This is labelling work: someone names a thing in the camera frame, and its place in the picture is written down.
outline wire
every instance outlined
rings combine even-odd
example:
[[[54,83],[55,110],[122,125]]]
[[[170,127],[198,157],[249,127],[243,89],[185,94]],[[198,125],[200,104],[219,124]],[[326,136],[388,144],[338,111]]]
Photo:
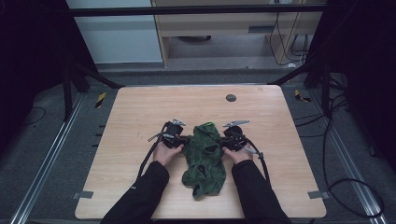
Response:
[[[301,124],[296,124],[295,126],[296,126],[296,127],[301,127],[301,126],[304,126],[304,125],[313,123],[313,122],[315,122],[315,121],[317,121],[317,120],[319,120],[319,119],[321,119],[321,118],[323,118],[323,117],[325,117],[324,114],[320,115],[320,116],[317,117],[317,118],[311,119],[311,120],[309,120],[309,121],[307,121],[307,122],[304,122],[304,123],[301,123]]]
[[[35,124],[35,123],[39,122],[40,120],[42,120],[42,119],[46,116],[46,114],[47,114],[46,109],[44,109],[44,108],[41,107],[41,106],[34,106],[34,107],[32,107],[32,109],[41,109],[41,110],[43,111],[43,114],[41,115],[41,117],[40,117],[39,119],[37,119],[37,120],[35,120],[35,121],[29,122],[29,123],[23,123],[23,124],[22,124],[23,126]]]
[[[163,130],[165,130],[166,123],[163,125],[163,128],[161,129],[160,133],[154,135],[153,137],[157,136],[157,141],[151,146],[151,149],[148,151],[148,154],[146,155],[146,158],[143,159],[142,164],[140,164],[139,172],[137,173],[137,178],[140,178],[142,176],[143,170],[145,169],[146,163],[149,160],[149,157],[151,156],[152,152],[154,151],[155,147],[158,146],[158,144],[161,142],[161,134],[163,133]]]
[[[301,117],[301,118],[297,118],[297,119],[307,119],[307,118],[311,118],[311,117],[318,116],[318,115],[323,115],[323,113],[314,114],[314,115],[307,115],[307,116],[304,116],[304,117]]]
[[[281,34],[280,34],[280,30],[279,30],[279,26],[278,26],[278,20],[279,20],[279,12],[276,13],[276,20],[275,20],[275,24],[274,24],[274,29],[273,29],[273,31],[272,31],[271,34],[270,34],[270,49],[271,49],[271,51],[272,51],[272,53],[273,53],[273,55],[274,55],[275,62],[276,62],[277,65],[287,65],[287,64],[289,64],[289,63],[298,62],[299,60],[293,60],[293,59],[289,58],[289,56],[288,56],[288,54],[287,54],[287,52],[286,52],[285,45],[284,45],[284,43],[283,43],[283,39],[282,39],[282,36],[281,36]],[[274,49],[272,48],[272,36],[273,36],[273,33],[274,33],[275,28],[277,28],[277,32],[278,32],[278,34],[279,34],[279,39],[280,39],[280,43],[282,44],[283,54],[290,60],[290,62],[288,62],[288,63],[279,63],[279,62],[276,60],[275,52],[274,52]]]
[[[323,136],[323,134],[324,133],[322,133],[322,134],[318,134],[318,135],[299,135],[299,137],[306,137],[306,138],[308,138],[308,137],[321,137],[321,136]]]
[[[253,147],[254,150],[257,152],[257,154],[259,155],[259,160],[260,160],[260,162],[262,163],[262,169],[264,170],[265,180],[268,182],[268,185],[269,185],[270,188],[271,188],[270,175],[269,175],[269,173],[268,173],[268,168],[267,168],[267,165],[266,165],[266,163],[265,163],[264,156],[263,156],[262,152],[260,152],[260,151],[256,148],[256,146],[254,146],[253,142],[250,141],[250,139],[246,138],[244,135],[242,135],[242,134],[240,134],[240,133],[235,133],[235,132],[230,132],[230,133],[238,135],[238,136],[239,136],[240,138],[242,138],[244,141],[246,141],[247,143],[249,143],[250,146]]]
[[[331,113],[330,113],[330,114],[332,114],[332,113],[333,113],[335,110],[337,110],[339,107],[341,107],[341,106],[343,106],[343,105],[347,105],[347,104],[346,104],[347,101],[345,101],[345,100],[344,100],[344,101],[341,101],[341,102],[338,103],[337,105],[333,105],[334,102],[335,102],[335,99],[337,99],[338,97],[341,97],[341,96],[343,96],[343,95],[344,95],[344,94],[342,93],[342,94],[340,94],[340,95],[338,95],[337,97],[334,98],[334,100],[332,101]],[[326,183],[327,191],[332,195],[332,197],[333,197],[339,204],[341,204],[341,205],[342,205],[347,211],[349,211],[350,213],[353,213],[353,214],[355,214],[355,215],[357,215],[357,216],[359,216],[359,217],[367,217],[367,218],[380,217],[380,216],[383,214],[384,209],[385,209],[384,201],[383,201],[383,199],[381,198],[381,196],[377,193],[377,191],[376,191],[373,187],[371,187],[370,185],[368,185],[367,183],[365,183],[365,182],[363,182],[363,181],[361,181],[361,180],[358,180],[358,179],[354,179],[354,178],[343,178],[343,179],[339,179],[339,180],[335,181],[334,183],[332,183],[332,184],[330,185],[329,180],[328,180],[328,177],[327,177],[327,171],[326,171],[326,140],[327,140],[327,133],[330,131],[331,127],[332,127],[332,116],[329,117],[329,120],[328,120],[328,123],[327,123],[327,126],[326,126],[326,130],[325,130],[325,133],[324,133],[324,135],[323,135],[323,142],[322,142],[322,172],[323,172],[324,181],[325,181],[325,183]],[[371,191],[371,192],[376,196],[376,198],[379,200],[380,211],[379,211],[377,214],[375,214],[375,215],[366,215],[366,214],[359,213],[359,212],[353,210],[352,208],[346,206],[344,203],[342,203],[341,200],[339,200],[338,197],[334,194],[334,192],[332,192],[332,189],[333,189],[335,186],[337,186],[338,184],[343,183],[343,182],[347,182],[347,181],[348,181],[348,182],[357,182],[357,183],[363,184],[364,186],[366,186],[367,188],[369,188],[370,191]]]
[[[303,49],[294,49],[294,45],[296,43],[298,35],[295,35],[293,41],[291,42],[290,52],[292,55],[296,57],[300,57],[300,64],[304,64],[306,60],[306,56],[308,54],[308,35],[304,35],[304,46]]]

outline metal frame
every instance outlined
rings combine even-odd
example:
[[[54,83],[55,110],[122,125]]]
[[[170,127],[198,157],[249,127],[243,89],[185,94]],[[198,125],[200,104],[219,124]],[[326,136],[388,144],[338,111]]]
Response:
[[[176,14],[218,14],[218,13],[258,13],[258,12],[315,12],[340,9],[343,6],[329,7],[326,4],[285,4],[285,5],[232,5],[232,6],[193,6],[193,7],[114,7],[77,8],[69,10],[48,10],[44,13],[54,16],[104,17],[142,16]]]
[[[71,127],[73,126],[78,111],[81,109],[81,104],[83,102],[84,96],[85,93],[78,93],[70,119],[64,122],[61,130],[55,137],[55,140],[53,141],[52,146],[49,149],[49,153],[47,154],[46,159],[44,159],[43,163],[41,164],[41,167],[35,175],[35,179],[33,180],[32,185],[25,194],[21,204],[18,206],[17,211],[12,216],[10,223],[22,224],[25,223],[27,218],[29,217],[32,208],[35,205],[35,201],[37,200],[38,195],[43,189],[47,177],[49,176],[52,169],[52,166],[55,163],[59,152],[61,151],[64,140],[66,139]]]
[[[324,111],[320,106],[320,100],[318,94],[315,91],[309,91],[309,92],[312,95],[313,101],[317,106],[319,112],[323,113]],[[328,121],[326,119],[322,119],[322,120],[327,125]],[[334,145],[334,149],[338,155],[338,158],[340,159],[341,163],[344,166],[347,176],[364,182],[364,178],[361,174],[361,171],[359,170],[355,162],[352,160],[352,157],[349,155],[347,151],[347,147],[344,145],[343,140],[340,134],[337,132],[334,125],[330,129],[329,135]],[[358,195],[361,201],[361,205],[363,206],[367,215],[370,216],[375,215],[381,210],[378,205],[378,202],[375,199],[374,194],[368,188],[356,183],[352,183],[352,186],[356,194]],[[373,224],[388,223],[384,214],[382,214],[380,217],[377,218],[370,218],[370,221]]]

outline black curtain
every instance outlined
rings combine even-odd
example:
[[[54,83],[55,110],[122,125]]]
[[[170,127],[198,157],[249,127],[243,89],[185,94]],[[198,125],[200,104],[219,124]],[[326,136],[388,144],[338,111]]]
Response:
[[[350,7],[323,13],[310,55],[320,52],[316,56],[332,72],[346,75],[346,96],[361,129],[377,155],[387,158],[396,172],[396,2],[329,0],[328,4]],[[320,50],[324,42],[325,50]]]
[[[51,43],[62,42],[77,63],[97,72],[74,18],[49,17],[42,12],[48,9],[68,5],[64,0],[0,0],[0,155],[35,96],[63,82],[63,55]]]

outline crumpled green fabric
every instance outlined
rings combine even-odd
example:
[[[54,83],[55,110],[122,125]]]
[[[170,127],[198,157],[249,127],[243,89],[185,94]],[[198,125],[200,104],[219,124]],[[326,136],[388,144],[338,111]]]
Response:
[[[184,146],[189,169],[181,182],[192,186],[192,196],[219,193],[225,181],[225,169],[221,157],[224,154],[219,144],[220,134],[215,124],[208,122],[194,127],[190,142]]]

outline table top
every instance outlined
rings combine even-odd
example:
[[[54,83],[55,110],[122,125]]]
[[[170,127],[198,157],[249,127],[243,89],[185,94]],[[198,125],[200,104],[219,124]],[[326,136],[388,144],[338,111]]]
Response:
[[[236,101],[228,102],[228,94],[235,95]],[[120,89],[84,186],[84,191],[93,195],[79,199],[76,217],[102,218],[107,213],[134,183],[153,144],[148,139],[172,119],[187,124],[183,135],[192,134],[194,126],[209,121],[222,133],[223,124],[250,120],[240,127],[263,152],[271,184],[285,213],[289,217],[325,216],[323,201],[308,196],[308,191],[316,191],[318,186],[282,90],[278,86],[233,85]],[[243,218],[231,174],[233,162],[227,156],[222,160],[227,176],[221,192],[194,200],[192,188],[181,183],[188,169],[186,159],[181,153],[177,155],[167,167],[169,183],[153,218]],[[257,156],[254,161],[262,171]]]

